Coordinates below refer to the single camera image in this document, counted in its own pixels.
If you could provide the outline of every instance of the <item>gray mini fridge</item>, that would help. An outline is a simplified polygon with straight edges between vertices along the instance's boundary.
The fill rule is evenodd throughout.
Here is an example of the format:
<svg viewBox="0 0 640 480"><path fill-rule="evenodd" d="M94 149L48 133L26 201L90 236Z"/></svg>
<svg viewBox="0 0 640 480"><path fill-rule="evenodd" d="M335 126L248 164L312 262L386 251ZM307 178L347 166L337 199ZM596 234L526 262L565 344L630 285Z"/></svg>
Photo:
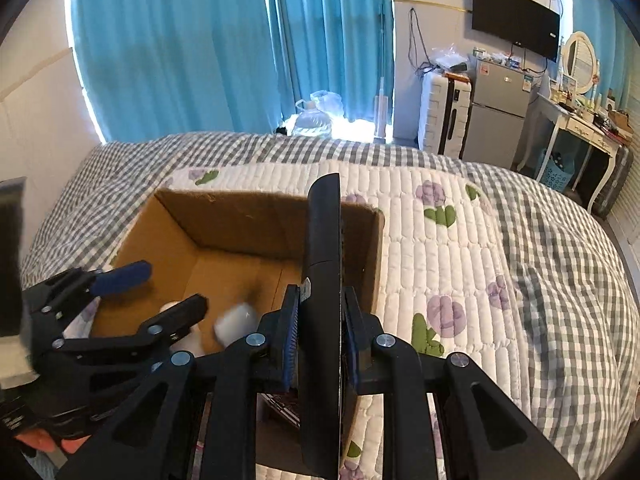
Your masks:
<svg viewBox="0 0 640 480"><path fill-rule="evenodd" d="M526 88L520 70L478 60L462 160L511 169L529 106Z"/></svg>

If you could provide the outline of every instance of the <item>plastic basket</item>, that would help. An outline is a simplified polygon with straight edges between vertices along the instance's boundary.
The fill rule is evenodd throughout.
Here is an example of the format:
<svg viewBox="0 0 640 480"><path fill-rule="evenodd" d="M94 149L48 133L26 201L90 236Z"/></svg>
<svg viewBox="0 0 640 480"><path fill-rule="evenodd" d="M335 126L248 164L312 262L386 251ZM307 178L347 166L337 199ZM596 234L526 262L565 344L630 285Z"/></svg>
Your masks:
<svg viewBox="0 0 640 480"><path fill-rule="evenodd" d="M540 168L542 168L542 162L545 160L546 150L542 150L538 157L538 163L536 164L536 173L538 175ZM545 173L542 174L540 183L547 187L550 187L557 192L562 193L564 188L569 184L571 177L574 176L574 160L572 157L562 154L562 165L564 168L561 170L551 157L546 163Z"/></svg>

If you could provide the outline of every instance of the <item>suitcase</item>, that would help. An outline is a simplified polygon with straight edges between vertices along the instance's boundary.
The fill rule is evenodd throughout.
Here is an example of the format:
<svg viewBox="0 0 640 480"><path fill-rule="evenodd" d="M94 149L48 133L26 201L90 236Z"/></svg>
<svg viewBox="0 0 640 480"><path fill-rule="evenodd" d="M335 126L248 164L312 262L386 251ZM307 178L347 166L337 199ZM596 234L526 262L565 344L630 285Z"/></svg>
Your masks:
<svg viewBox="0 0 640 480"><path fill-rule="evenodd" d="M633 161L633 152L626 146L620 146L616 153L616 167L593 203L591 212L594 215L600 218L606 218L609 214L611 207L620 194L622 186L625 184L626 176L629 174ZM600 150L593 150L587 167L584 169L582 178L575 189L584 204L589 203L591 195L602 179L608 165L609 156Z"/></svg>
<svg viewBox="0 0 640 480"><path fill-rule="evenodd" d="M459 158L471 101L471 83L447 78L440 72L422 77L418 147Z"/></svg>

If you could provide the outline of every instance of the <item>blue curtain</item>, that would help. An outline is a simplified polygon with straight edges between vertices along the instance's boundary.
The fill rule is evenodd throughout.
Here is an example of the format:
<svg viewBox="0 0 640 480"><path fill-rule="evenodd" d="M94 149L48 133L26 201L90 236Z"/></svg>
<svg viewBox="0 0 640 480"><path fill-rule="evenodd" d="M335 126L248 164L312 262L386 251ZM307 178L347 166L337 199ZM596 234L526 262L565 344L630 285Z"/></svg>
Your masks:
<svg viewBox="0 0 640 480"><path fill-rule="evenodd" d="M265 0L71 0L71 13L107 140L280 123Z"/></svg>
<svg viewBox="0 0 640 480"><path fill-rule="evenodd" d="M600 60L598 93L605 98L611 88L624 104L636 40L618 10L611 0L574 0L574 30L586 33Z"/></svg>
<svg viewBox="0 0 640 480"><path fill-rule="evenodd" d="M373 119L385 77L389 117L394 81L391 0L268 0L282 114L311 92L342 96L350 120Z"/></svg>

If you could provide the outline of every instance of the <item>black bag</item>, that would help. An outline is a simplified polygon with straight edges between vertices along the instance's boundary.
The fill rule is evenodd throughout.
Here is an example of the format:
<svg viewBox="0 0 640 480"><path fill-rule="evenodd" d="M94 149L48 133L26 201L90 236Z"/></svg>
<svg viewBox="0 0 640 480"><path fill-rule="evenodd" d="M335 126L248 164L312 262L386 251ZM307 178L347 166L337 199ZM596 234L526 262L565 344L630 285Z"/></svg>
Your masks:
<svg viewBox="0 0 640 480"><path fill-rule="evenodd" d="M633 152L626 146L620 146L616 154L616 167L593 203L591 212L594 215L600 218L606 218L609 214L611 207L620 194L622 186L625 184L626 176L629 174L633 161ZM594 149L587 163L587 167L584 169L582 178L576 187L576 191L585 205L591 200L591 195L602 179L605 171L607 171L608 165L609 155Z"/></svg>

